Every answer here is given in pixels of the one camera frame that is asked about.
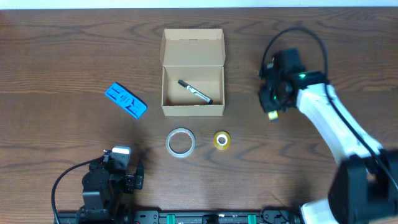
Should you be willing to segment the yellow highlighter pen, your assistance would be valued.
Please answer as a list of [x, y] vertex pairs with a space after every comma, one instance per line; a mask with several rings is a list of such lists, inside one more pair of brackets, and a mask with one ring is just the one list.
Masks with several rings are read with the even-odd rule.
[[277, 121], [279, 119], [279, 115], [278, 115], [278, 112], [276, 110], [268, 112], [267, 114], [268, 114], [268, 117], [269, 117], [270, 121]]

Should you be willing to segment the blue plastic tape dispenser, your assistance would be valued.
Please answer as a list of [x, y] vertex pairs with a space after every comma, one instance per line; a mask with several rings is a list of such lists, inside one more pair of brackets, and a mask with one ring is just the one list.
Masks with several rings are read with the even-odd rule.
[[147, 111], [147, 105], [118, 82], [114, 82], [104, 95], [135, 119], [139, 119]]

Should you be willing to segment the small yellow tape roll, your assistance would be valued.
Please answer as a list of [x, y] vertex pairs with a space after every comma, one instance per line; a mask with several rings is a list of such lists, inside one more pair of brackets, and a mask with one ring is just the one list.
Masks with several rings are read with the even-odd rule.
[[231, 137], [226, 131], [219, 131], [214, 135], [213, 144], [218, 150], [224, 151], [229, 148]]

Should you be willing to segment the black white marker pen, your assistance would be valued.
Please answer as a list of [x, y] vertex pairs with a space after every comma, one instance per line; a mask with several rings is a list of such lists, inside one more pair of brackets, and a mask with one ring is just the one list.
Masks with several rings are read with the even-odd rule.
[[204, 100], [206, 103], [208, 103], [209, 105], [213, 104], [213, 100], [205, 95], [204, 93], [202, 93], [201, 91], [197, 90], [196, 88], [192, 87], [191, 85], [189, 85], [188, 83], [186, 83], [183, 80], [178, 80], [178, 84], [181, 85], [182, 87], [184, 87], [186, 90], [188, 90], [189, 92], [193, 93], [195, 96], [201, 98], [202, 100]]

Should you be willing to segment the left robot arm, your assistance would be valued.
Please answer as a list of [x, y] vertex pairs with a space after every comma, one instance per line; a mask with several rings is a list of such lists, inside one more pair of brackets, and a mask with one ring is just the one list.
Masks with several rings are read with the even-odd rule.
[[111, 153], [91, 162], [83, 177], [83, 201], [77, 223], [134, 223], [133, 212], [123, 203], [124, 194], [143, 188], [144, 166], [138, 162], [133, 174], [126, 172], [129, 156]]

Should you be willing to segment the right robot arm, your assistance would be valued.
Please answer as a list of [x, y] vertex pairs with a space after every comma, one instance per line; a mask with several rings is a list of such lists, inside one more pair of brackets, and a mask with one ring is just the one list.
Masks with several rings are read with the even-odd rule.
[[270, 117], [296, 108], [316, 127], [338, 171], [326, 199], [305, 203], [300, 223], [369, 223], [397, 216], [397, 151], [388, 151], [351, 116], [326, 73], [270, 63], [259, 71], [261, 106]]

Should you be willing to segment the large clear tape roll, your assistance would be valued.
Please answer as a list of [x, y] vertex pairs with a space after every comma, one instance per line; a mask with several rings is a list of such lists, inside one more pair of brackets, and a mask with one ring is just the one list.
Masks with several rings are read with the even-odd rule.
[[177, 128], [169, 132], [165, 140], [168, 153], [178, 159], [188, 157], [195, 149], [196, 139], [187, 128]]

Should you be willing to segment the open cardboard box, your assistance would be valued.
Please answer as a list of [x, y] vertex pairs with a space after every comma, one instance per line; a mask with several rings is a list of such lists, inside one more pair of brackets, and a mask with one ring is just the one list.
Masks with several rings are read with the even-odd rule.
[[[222, 116], [224, 96], [222, 29], [164, 29], [161, 107], [165, 116]], [[183, 80], [213, 100], [209, 105], [178, 84]]]

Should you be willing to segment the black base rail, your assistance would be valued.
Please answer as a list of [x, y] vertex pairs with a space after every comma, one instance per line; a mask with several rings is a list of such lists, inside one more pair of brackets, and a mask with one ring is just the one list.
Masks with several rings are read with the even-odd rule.
[[251, 212], [159, 212], [157, 210], [128, 211], [126, 215], [95, 218], [83, 210], [62, 212], [55, 223], [132, 223], [132, 224], [301, 224], [302, 217], [290, 210]]

